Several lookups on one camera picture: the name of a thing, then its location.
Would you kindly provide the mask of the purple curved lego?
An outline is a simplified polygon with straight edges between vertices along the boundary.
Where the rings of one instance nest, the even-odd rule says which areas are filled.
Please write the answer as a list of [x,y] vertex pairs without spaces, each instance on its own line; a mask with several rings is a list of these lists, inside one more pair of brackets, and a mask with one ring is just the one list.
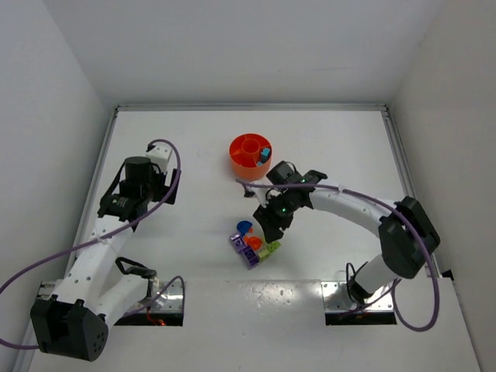
[[243,237],[239,233],[234,233],[229,237],[229,240],[236,252],[241,252],[246,248]]
[[250,270],[259,265],[260,258],[257,255],[256,251],[253,250],[250,246],[247,246],[244,249],[242,249],[240,254],[243,257],[246,266]]

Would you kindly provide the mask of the long teal lego brick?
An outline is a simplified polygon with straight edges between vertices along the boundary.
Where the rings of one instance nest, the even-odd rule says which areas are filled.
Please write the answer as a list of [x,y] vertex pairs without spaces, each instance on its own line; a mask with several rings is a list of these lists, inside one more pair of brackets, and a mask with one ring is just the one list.
[[265,164],[270,159],[270,152],[271,152],[271,150],[270,150],[269,147],[265,147],[265,148],[263,148],[260,151],[260,159],[259,159],[259,161],[262,164]]

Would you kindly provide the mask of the bright green lego brick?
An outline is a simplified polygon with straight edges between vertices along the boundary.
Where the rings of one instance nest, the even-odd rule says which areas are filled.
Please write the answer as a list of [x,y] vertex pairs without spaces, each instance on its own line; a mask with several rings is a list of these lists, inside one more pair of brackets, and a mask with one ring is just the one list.
[[266,245],[266,249],[269,253],[272,253],[274,252],[275,250],[277,250],[279,247],[281,246],[281,244],[278,242],[278,241],[274,241],[272,243],[268,243]]

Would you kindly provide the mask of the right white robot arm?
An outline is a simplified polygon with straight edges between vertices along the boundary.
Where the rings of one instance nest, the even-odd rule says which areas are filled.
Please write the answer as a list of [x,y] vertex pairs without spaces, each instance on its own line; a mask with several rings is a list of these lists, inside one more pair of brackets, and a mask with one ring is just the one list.
[[280,240],[300,208],[328,212],[365,228],[375,235],[381,252],[364,263],[346,281],[351,301],[364,304],[379,288],[399,279],[412,279],[425,265],[426,255],[440,244],[440,237],[421,203],[412,197],[382,201],[348,189],[324,185],[327,175],[316,170],[300,174],[281,161],[267,174],[269,184],[246,184],[259,207],[253,217],[264,238]]

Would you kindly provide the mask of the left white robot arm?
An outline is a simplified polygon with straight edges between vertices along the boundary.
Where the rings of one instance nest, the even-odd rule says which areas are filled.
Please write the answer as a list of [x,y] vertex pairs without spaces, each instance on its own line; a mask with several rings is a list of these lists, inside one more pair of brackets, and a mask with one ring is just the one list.
[[164,147],[127,157],[103,194],[91,235],[50,297],[35,300],[30,318],[41,352],[98,359],[111,328],[152,295],[157,272],[121,252],[139,218],[177,189],[166,183],[171,152]]

